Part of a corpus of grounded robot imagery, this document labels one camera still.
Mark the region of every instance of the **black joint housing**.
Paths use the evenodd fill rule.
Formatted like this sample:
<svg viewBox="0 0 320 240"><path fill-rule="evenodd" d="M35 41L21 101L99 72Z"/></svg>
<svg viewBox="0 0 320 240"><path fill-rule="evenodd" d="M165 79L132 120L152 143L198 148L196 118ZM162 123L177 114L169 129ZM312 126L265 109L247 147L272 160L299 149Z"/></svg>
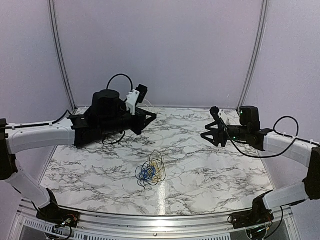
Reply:
<svg viewBox="0 0 320 240"><path fill-rule="evenodd" d="M260 130L259 110L255 106L241 106L239 108L240 124L248 127L248 132Z"/></svg>
<svg viewBox="0 0 320 240"><path fill-rule="evenodd" d="M147 92L148 92L148 88L144 85L139 84L139 86L135 89L137 90L140 94L137 100L137 103L142 104L142 102L144 101Z"/></svg>
<svg viewBox="0 0 320 240"><path fill-rule="evenodd" d="M16 155L9 154L6 134L7 120L0 119L0 180L6 180L17 173Z"/></svg>
<svg viewBox="0 0 320 240"><path fill-rule="evenodd" d="M320 147L314 147L311 152L310 165L306 178L303 180L305 192L310 200L320 199Z"/></svg>

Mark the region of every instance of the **tangled cable bundle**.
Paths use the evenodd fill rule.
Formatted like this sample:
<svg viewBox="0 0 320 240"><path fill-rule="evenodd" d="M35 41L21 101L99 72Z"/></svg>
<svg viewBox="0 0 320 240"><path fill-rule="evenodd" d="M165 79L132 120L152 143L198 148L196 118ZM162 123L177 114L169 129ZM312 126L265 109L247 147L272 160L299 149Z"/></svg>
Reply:
<svg viewBox="0 0 320 240"><path fill-rule="evenodd" d="M135 169L135 177L139 186L145 188L147 185L155 186L166 179L166 168L163 156L159 151L153 151L149 160Z"/></svg>

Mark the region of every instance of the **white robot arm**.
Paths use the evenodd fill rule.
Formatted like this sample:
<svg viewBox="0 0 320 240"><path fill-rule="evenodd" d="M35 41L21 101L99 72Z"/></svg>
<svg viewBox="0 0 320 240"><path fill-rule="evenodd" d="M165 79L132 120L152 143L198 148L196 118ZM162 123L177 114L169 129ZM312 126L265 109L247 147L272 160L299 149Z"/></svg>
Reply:
<svg viewBox="0 0 320 240"><path fill-rule="evenodd" d="M303 181L264 193L253 200L251 210L231 214L230 223L233 224L235 229L251 227L273 220L274 216L271 209L276 207L294 206L308 199L320 199L319 143L312 140L306 141L297 136L286 135L285 133L280 134L275 130L276 124L273 130L269 128L260 129L259 111L258 108L253 106L240 107L241 125L237 126L230 125L226 114L217 107L212 107L210 113L215 122L205 126L209 131L202 133L201 137L214 146L218 147L220 144L222 147L225 147L227 141L231 141L234 147L245 156L262 159L284 156L308 168L308 174ZM259 151L275 155L250 156L241 152L235 142L247 144Z"/></svg>
<svg viewBox="0 0 320 240"><path fill-rule="evenodd" d="M41 186L16 160L16 154L48 146L76 146L78 148L102 140L109 133L132 130L142 133L157 115L136 105L141 103L148 89L139 85L127 99L119 99L114 90L102 90L93 95L92 106L83 115L62 116L52 122L7 124L0 119L0 181L13 186L38 209L37 218L61 224L68 215L78 218L78 213L61 209L54 194Z"/></svg>

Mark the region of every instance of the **lavender wall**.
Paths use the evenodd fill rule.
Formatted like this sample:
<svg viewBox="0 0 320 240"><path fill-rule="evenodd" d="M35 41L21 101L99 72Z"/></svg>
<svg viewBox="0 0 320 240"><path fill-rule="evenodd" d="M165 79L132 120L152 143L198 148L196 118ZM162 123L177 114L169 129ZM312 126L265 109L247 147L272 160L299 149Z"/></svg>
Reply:
<svg viewBox="0 0 320 240"><path fill-rule="evenodd" d="M294 116L300 137L320 141L320 2L270 1L263 46L246 105L259 107L263 127ZM295 134L287 121L280 131ZM288 159L265 160L277 188L300 182L307 169ZM320 239L320 201L293 207L302 240Z"/></svg>
<svg viewBox="0 0 320 240"><path fill-rule="evenodd" d="M0 1L0 118L47 121L64 113L67 96L54 49L47 1ZM52 148L17 158L37 178ZM0 238L8 237L21 196L0 182Z"/></svg>
<svg viewBox="0 0 320 240"><path fill-rule="evenodd" d="M58 29L78 106L126 73L158 106L235 108L262 1L64 0ZM125 98L126 79L111 87Z"/></svg>

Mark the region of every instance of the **white marble surface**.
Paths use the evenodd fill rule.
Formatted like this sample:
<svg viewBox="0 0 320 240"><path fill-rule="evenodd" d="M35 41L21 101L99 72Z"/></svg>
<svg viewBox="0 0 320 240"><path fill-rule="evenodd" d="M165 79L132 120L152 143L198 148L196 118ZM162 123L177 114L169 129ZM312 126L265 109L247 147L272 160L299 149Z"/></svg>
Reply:
<svg viewBox="0 0 320 240"><path fill-rule="evenodd" d="M115 145L59 146L42 184L53 190L63 206L169 216L249 208L255 197L272 189L260 159L241 155L231 143L215 147L200 137L205 125L213 122L208 109L150 111L158 114L157 119L140 136L128 130ZM226 113L231 124L239 124L235 111ZM257 154L244 145L240 149ZM164 156L166 179L144 189L137 184L135 170L154 150Z"/></svg>

